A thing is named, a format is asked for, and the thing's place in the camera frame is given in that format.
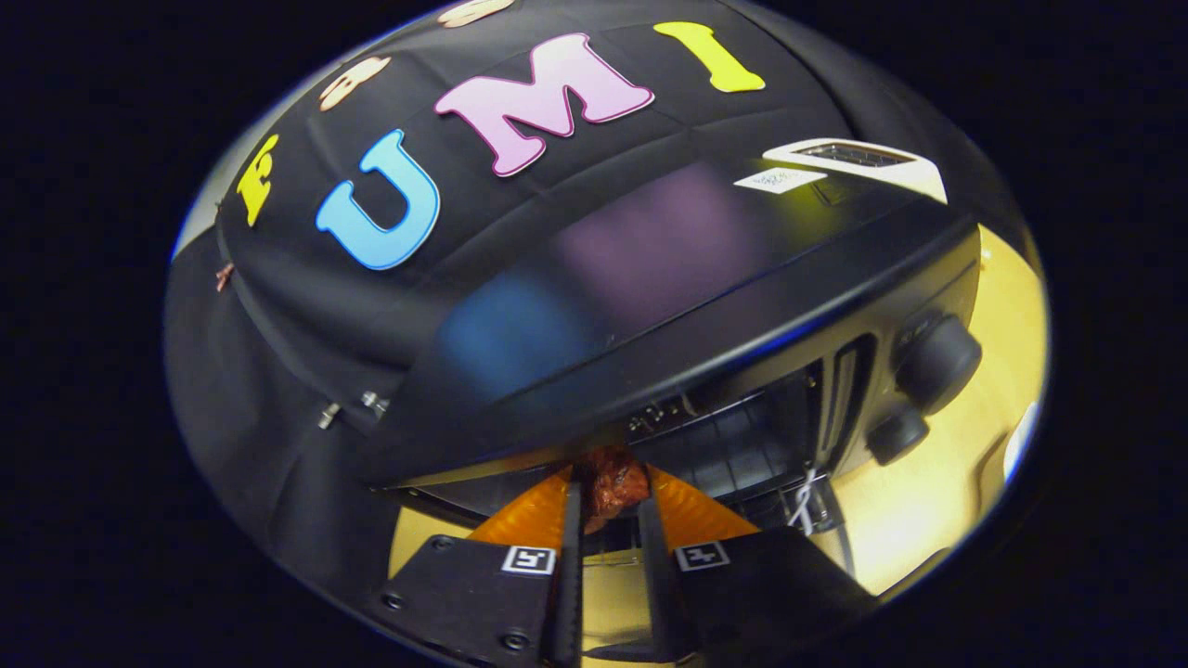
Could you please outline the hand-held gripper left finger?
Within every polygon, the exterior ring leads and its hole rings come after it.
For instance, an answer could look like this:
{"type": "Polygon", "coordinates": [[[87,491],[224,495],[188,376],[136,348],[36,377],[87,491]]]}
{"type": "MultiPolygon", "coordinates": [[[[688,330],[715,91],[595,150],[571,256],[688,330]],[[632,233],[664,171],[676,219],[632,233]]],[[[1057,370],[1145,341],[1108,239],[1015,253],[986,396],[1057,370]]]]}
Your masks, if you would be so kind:
{"type": "Polygon", "coordinates": [[[412,489],[512,475],[533,485],[470,537],[437,532],[368,590],[369,624],[448,667],[576,667],[582,635],[583,472],[497,464],[412,479],[412,489]]]}

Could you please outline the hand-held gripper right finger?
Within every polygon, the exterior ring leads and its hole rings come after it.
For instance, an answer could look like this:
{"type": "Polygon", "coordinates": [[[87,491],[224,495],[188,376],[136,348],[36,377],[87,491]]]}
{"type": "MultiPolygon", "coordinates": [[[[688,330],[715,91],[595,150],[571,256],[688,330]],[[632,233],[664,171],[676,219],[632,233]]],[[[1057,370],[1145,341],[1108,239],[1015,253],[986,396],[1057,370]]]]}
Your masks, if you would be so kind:
{"type": "Polygon", "coordinates": [[[690,483],[645,472],[642,565],[662,662],[788,664],[878,609],[798,529],[756,528],[690,483]]]}

